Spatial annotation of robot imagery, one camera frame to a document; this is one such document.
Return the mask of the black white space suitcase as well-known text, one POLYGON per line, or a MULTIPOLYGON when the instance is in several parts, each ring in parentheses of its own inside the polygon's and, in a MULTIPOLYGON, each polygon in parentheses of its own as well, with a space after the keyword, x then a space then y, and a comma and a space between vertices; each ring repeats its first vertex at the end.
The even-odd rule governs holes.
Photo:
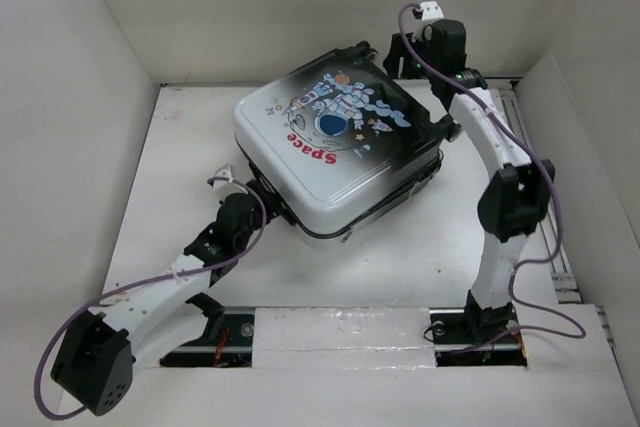
POLYGON ((440 170, 454 120, 380 68, 366 41, 334 49, 241 99, 235 140, 277 215, 310 244, 345 242, 440 170))

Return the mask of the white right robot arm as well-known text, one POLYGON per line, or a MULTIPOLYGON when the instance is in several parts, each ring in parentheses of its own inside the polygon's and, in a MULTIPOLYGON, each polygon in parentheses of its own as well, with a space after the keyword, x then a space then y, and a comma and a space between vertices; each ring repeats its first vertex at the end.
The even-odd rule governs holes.
POLYGON ((450 134, 463 130, 487 170, 489 183, 477 205, 483 253, 462 316, 465 334, 486 340, 511 314, 509 279, 546 215, 554 166, 548 160, 532 162, 494 105, 485 79, 467 67, 461 22, 424 17, 414 33, 393 36, 383 65, 393 78, 429 80, 452 119, 450 134))

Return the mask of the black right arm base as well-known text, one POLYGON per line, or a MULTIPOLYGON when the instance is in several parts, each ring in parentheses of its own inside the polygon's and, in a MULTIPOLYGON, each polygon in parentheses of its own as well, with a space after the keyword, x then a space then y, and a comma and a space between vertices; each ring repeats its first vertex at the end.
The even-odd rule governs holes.
POLYGON ((507 330, 517 320, 511 303, 480 310, 437 308, 429 313, 423 339, 434 346, 437 367, 526 367, 522 339, 507 330))

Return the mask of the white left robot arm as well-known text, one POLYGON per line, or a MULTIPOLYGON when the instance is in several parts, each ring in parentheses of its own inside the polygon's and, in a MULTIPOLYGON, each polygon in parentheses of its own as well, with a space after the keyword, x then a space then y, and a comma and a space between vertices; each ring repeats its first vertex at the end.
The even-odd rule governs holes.
POLYGON ((228 195, 208 225, 156 277, 115 288, 81 306, 58 329, 38 363, 33 392, 43 415, 54 421, 72 413, 49 410, 41 393, 47 359, 56 357, 52 380, 82 411, 110 412, 134 376, 193 337, 212 343, 222 334, 222 307, 207 291, 259 242, 269 214, 250 187, 228 195))

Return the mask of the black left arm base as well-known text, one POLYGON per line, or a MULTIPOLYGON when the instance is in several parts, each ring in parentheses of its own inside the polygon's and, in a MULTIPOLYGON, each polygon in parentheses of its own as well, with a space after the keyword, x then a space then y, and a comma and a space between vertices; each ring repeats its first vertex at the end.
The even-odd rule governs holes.
POLYGON ((159 364, 165 368, 250 368, 255 333, 255 307, 223 306, 208 294, 187 301, 206 320, 199 335, 175 348, 159 364))

